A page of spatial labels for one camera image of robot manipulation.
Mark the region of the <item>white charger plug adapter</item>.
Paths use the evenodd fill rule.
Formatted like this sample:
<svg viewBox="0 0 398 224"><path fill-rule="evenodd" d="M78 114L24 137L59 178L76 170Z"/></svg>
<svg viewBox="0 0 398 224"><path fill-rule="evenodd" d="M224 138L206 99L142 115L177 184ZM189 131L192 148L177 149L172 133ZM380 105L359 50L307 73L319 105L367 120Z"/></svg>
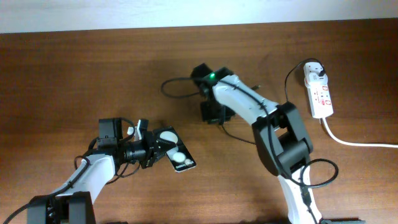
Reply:
<svg viewBox="0 0 398 224"><path fill-rule="evenodd" d="M318 82L326 78L326 72L322 64L318 62L307 62L304 67L305 78L309 82Z"/></svg>

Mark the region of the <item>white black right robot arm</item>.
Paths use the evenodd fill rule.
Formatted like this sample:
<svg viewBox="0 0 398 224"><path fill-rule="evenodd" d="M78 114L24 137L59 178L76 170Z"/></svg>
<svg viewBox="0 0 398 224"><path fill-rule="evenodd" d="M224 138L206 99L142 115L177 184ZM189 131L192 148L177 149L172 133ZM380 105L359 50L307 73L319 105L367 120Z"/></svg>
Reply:
<svg viewBox="0 0 398 224"><path fill-rule="evenodd" d="M295 105L264 98L226 67L214 71L200 64L189 80L206 98L200 106L204 122L223 124L238 115L251 126L262 164L282 187L289 222L324 223L309 183L313 144Z"/></svg>

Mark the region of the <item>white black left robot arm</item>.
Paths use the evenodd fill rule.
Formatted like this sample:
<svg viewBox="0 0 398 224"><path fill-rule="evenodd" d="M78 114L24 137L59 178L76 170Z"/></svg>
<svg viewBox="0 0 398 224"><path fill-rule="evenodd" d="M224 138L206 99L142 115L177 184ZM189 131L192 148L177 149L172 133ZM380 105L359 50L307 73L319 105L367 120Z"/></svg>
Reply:
<svg viewBox="0 0 398 224"><path fill-rule="evenodd" d="M28 223L95 223L93 204L118 174L122 164L139 163L145 169L174 148L178 137L166 131L143 131L134 141L100 138L97 149L80 156L81 164L71 177L48 195L39 195L26 205Z"/></svg>

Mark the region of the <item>white power strip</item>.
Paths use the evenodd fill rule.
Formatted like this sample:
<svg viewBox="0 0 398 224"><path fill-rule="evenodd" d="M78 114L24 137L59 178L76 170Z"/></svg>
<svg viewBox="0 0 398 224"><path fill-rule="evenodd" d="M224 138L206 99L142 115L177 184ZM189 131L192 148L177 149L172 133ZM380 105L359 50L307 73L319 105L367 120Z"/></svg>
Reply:
<svg viewBox="0 0 398 224"><path fill-rule="evenodd" d="M312 117L322 119L333 114L333 105L328 87L328 77L310 75L304 79L307 87L308 98Z"/></svg>

